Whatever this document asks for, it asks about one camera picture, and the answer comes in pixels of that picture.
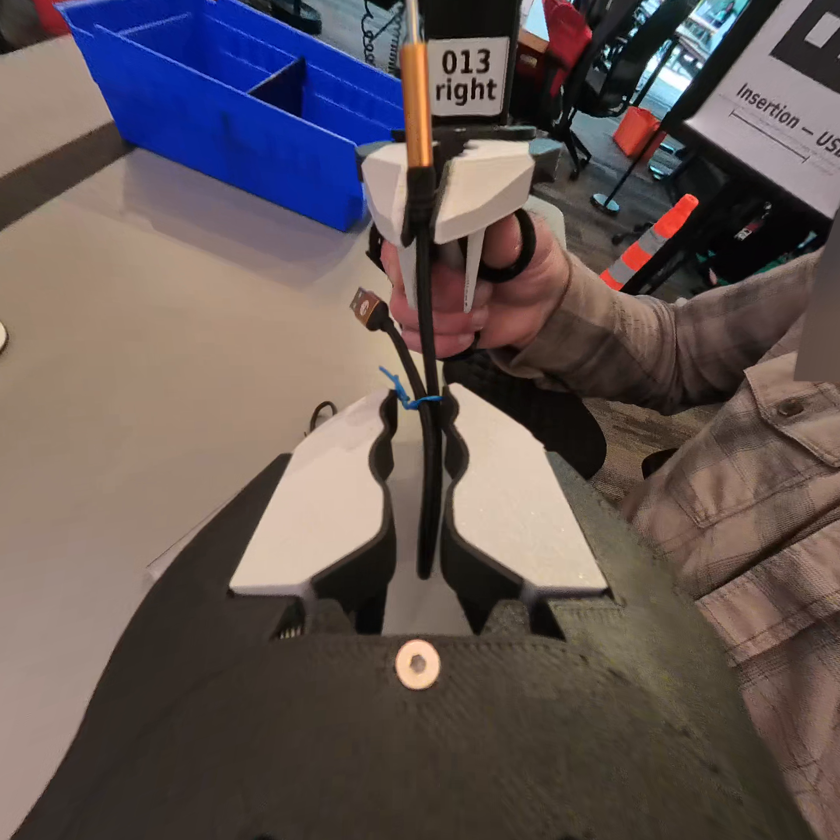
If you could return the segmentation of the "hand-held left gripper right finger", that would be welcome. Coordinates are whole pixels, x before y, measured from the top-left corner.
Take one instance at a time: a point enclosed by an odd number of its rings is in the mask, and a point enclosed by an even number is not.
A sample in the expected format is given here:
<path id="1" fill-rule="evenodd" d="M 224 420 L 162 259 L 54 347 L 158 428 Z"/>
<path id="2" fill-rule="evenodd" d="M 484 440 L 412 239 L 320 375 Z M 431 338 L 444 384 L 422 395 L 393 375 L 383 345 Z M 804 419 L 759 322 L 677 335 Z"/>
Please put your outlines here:
<path id="1" fill-rule="evenodd" d="M 479 635 L 503 602 L 525 624 L 548 602 L 611 594 L 550 462 L 516 419 L 461 384 L 444 389 L 449 483 L 440 527 L 442 575 Z"/>

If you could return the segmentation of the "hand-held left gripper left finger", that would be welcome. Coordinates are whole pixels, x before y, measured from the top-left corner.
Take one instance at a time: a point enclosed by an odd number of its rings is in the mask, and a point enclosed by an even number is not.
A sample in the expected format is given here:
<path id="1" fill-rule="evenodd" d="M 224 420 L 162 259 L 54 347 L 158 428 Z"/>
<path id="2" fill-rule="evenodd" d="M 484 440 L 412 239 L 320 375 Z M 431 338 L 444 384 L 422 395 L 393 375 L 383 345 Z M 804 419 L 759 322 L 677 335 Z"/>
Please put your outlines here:
<path id="1" fill-rule="evenodd" d="M 382 633 L 396 569 L 386 485 L 396 422 L 396 393 L 383 388 L 304 438 L 248 541 L 232 593 L 336 601 L 358 633 Z"/>

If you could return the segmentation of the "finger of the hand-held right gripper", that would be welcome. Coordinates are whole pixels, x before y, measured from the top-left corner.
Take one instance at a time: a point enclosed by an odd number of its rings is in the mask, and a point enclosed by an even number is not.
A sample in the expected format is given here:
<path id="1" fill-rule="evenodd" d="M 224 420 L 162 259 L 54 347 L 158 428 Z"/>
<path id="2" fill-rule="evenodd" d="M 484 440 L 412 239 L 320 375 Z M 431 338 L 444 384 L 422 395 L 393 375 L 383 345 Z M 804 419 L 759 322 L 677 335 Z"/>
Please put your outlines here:
<path id="1" fill-rule="evenodd" d="M 433 213 L 433 241 L 452 242 L 521 208 L 534 159 L 528 140 L 468 140 L 444 165 Z"/>
<path id="2" fill-rule="evenodd" d="M 405 142 L 361 146 L 361 183 L 373 225 L 394 246 L 409 246 L 415 235 L 407 220 L 408 161 Z"/>

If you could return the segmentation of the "blue twist tie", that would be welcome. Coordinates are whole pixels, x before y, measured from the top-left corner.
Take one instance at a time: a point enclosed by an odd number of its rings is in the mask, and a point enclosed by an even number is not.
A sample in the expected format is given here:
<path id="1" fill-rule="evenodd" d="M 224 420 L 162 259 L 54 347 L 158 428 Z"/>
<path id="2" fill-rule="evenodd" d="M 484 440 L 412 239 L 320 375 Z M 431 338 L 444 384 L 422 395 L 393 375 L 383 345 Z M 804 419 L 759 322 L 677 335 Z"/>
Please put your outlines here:
<path id="1" fill-rule="evenodd" d="M 419 397 L 412 397 L 397 374 L 391 373 L 384 366 L 379 367 L 379 371 L 392 384 L 393 390 L 396 393 L 399 403 L 406 411 L 419 411 L 420 406 L 426 404 L 440 403 L 443 399 L 441 395 L 426 395 Z"/>

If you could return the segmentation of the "blue storage bin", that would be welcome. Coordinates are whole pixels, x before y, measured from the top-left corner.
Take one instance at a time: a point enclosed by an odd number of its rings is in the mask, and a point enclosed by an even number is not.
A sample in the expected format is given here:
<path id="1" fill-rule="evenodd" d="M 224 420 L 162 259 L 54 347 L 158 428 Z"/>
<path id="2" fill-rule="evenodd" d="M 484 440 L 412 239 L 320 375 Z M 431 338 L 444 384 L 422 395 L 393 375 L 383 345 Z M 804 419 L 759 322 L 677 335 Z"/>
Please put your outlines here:
<path id="1" fill-rule="evenodd" d="M 240 2 L 58 6 L 120 135 L 345 232 L 356 148 L 402 130 L 398 79 Z"/>

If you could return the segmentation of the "person's right hand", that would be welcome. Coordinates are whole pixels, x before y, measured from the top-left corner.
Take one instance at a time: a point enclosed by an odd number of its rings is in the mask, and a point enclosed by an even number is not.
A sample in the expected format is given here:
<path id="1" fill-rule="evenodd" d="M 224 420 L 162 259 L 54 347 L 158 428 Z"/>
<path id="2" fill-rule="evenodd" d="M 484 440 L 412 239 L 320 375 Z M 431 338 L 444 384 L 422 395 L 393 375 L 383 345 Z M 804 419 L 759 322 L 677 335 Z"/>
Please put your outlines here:
<path id="1" fill-rule="evenodd" d="M 435 354 L 439 360 L 466 351 L 480 333 L 478 347 L 495 350 L 526 347 L 560 304 L 569 285 L 571 267 L 567 255 L 546 220 L 528 211 L 534 227 L 532 258 L 517 278 L 492 284 L 478 280 L 470 312 L 463 308 L 465 272 L 445 262 L 432 267 L 431 291 Z M 519 221 L 510 215 L 491 225 L 485 235 L 482 258 L 492 268 L 512 266 L 522 252 Z M 392 283 L 389 309 L 409 350 L 420 352 L 418 313 L 406 297 L 396 248 L 384 241 L 381 248 L 384 273 Z"/>

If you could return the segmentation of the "black quilted pad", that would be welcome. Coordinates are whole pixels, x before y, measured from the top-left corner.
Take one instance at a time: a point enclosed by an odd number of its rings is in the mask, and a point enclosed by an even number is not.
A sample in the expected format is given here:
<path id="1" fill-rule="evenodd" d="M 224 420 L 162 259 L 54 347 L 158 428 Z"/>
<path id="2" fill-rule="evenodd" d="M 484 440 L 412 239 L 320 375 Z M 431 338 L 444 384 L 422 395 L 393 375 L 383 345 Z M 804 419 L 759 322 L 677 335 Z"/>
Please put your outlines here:
<path id="1" fill-rule="evenodd" d="M 606 461 L 606 438 L 580 397 L 537 387 L 498 368 L 485 351 L 443 363 L 448 385 L 462 385 L 528 429 L 549 451 L 588 480 Z"/>

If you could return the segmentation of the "black round-base stand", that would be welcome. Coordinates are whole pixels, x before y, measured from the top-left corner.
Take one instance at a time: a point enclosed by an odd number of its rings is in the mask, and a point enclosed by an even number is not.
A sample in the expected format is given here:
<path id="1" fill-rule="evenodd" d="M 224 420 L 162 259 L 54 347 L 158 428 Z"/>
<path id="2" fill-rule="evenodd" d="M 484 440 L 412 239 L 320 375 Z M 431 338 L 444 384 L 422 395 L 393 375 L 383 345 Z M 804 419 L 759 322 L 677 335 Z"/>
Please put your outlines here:
<path id="1" fill-rule="evenodd" d="M 624 175 L 619 179 L 619 182 L 615 184 L 614 188 L 608 194 L 595 193 L 591 196 L 591 203 L 594 207 L 610 215 L 617 215 L 619 213 L 620 206 L 616 202 L 615 196 L 617 192 L 621 189 L 623 184 L 626 182 L 628 176 L 630 176 L 630 174 L 632 174 L 640 164 L 650 162 L 650 160 L 643 161 L 642 158 L 647 152 L 648 146 L 651 143 L 651 140 L 646 142 L 645 147 L 643 147 L 641 153 L 639 153 L 635 158 L 627 158 L 629 160 L 629 166 L 627 167 L 627 170 L 625 171 Z"/>

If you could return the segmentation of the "black office chair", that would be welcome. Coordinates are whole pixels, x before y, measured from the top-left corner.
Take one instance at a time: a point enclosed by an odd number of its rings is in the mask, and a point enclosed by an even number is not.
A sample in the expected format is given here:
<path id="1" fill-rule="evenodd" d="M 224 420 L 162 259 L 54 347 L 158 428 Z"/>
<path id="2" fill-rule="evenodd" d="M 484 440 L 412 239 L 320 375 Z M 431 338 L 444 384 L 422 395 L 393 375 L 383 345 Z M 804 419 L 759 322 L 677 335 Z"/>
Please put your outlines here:
<path id="1" fill-rule="evenodd" d="M 610 58 L 603 79 L 594 81 L 592 72 L 596 59 L 606 46 L 617 41 L 623 25 L 633 17 L 637 5 L 638 2 L 632 2 L 621 17 L 609 13 L 603 18 L 591 43 L 563 83 L 560 119 L 554 127 L 553 136 L 564 144 L 571 158 L 571 182 L 578 180 L 592 159 L 592 153 L 572 130 L 574 117 L 578 113 L 595 119 L 622 115 L 631 103 L 648 62 L 688 15 L 686 2 L 662 2 Z"/>

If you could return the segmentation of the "red floor box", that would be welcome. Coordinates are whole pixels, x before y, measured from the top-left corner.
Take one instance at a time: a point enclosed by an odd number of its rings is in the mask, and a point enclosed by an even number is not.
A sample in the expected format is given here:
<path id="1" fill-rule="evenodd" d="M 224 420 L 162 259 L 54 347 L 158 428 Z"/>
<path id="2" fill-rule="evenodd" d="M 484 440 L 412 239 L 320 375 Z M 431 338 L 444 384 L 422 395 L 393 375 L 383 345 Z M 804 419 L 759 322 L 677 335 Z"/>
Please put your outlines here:
<path id="1" fill-rule="evenodd" d="M 616 146 L 629 159 L 635 158 L 649 140 L 652 143 L 642 160 L 649 161 L 667 134 L 660 130 L 660 120 L 646 108 L 630 106 L 612 135 Z"/>

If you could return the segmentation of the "person's plaid shirt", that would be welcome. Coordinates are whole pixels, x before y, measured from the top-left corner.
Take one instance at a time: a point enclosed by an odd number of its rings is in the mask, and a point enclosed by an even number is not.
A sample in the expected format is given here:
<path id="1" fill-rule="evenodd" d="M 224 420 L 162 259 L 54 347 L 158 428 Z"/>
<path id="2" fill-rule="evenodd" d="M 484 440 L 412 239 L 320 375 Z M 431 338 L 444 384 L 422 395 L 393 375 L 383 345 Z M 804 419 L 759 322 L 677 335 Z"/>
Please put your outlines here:
<path id="1" fill-rule="evenodd" d="M 794 380 L 803 324 L 626 512 L 719 635 L 805 819 L 838 838 L 838 385 Z"/>

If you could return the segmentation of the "black white marker sign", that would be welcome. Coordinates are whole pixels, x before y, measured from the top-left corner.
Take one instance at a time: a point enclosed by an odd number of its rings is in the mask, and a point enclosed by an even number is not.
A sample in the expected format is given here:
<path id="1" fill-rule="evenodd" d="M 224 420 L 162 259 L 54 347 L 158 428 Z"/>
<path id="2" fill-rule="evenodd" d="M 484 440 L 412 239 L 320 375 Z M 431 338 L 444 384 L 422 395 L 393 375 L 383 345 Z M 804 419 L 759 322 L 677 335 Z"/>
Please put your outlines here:
<path id="1" fill-rule="evenodd" d="M 769 13 L 686 126 L 817 214 L 839 200 L 839 2 L 754 2 Z"/>

